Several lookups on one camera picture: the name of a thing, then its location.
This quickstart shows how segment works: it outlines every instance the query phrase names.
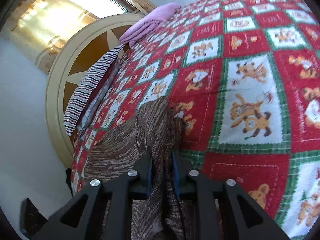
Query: striped knit garment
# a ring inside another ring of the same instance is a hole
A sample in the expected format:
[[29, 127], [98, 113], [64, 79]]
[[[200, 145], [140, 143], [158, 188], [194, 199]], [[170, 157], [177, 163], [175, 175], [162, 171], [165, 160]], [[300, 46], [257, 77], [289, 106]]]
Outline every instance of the striped knit garment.
[[66, 111], [64, 113], [63, 124], [66, 127], [68, 136], [74, 131], [79, 117], [85, 108], [92, 91], [97, 87], [103, 75], [118, 57], [123, 44], [115, 47], [104, 54], [95, 64], [92, 65], [81, 79], [78, 87], [73, 92]]
[[185, 123], [167, 106], [165, 97], [145, 103], [130, 120], [109, 130], [90, 152], [84, 169], [84, 184], [115, 179], [151, 147], [153, 190], [148, 200], [133, 201], [132, 240], [193, 237], [192, 203], [178, 201], [173, 186], [172, 149], [179, 148]]

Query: brown knit sweater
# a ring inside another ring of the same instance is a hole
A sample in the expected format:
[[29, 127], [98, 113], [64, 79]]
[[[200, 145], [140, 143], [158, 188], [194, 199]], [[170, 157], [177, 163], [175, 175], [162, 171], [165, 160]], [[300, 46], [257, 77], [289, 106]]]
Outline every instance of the brown knit sweater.
[[165, 97], [142, 105], [130, 120], [105, 134], [85, 166], [85, 184], [115, 179], [131, 170], [151, 147], [153, 190], [148, 200], [133, 201], [132, 240], [192, 239], [192, 205], [177, 200], [172, 179], [172, 149], [179, 147], [185, 124], [167, 106]]

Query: bedspread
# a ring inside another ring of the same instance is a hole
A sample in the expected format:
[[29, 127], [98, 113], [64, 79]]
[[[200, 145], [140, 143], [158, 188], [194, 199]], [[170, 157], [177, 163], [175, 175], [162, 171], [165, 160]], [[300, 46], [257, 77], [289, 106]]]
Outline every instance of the bedspread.
[[291, 239], [320, 214], [320, 26], [303, 0], [198, 0], [129, 50], [75, 141], [82, 187], [93, 145], [167, 96], [187, 123], [181, 154], [236, 180]]

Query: triangular cutout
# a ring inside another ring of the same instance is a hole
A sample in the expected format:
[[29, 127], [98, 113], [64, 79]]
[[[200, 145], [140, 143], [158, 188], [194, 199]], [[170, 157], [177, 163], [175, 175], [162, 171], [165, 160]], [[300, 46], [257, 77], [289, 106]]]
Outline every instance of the triangular cutout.
[[84, 207], [88, 201], [88, 195], [84, 194], [60, 219], [62, 224], [76, 228], [79, 225]]
[[238, 195], [237, 199], [247, 228], [251, 228], [263, 223], [263, 218], [241, 195]]

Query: pink blanket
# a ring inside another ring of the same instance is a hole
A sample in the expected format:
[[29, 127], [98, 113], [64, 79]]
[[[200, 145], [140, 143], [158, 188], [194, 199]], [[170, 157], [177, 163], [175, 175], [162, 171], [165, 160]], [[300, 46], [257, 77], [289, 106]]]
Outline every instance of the pink blanket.
[[148, 33], [158, 28], [159, 24], [169, 20], [181, 5], [168, 3], [155, 8], [152, 12], [131, 26], [119, 39], [120, 43], [129, 43], [130, 48]]

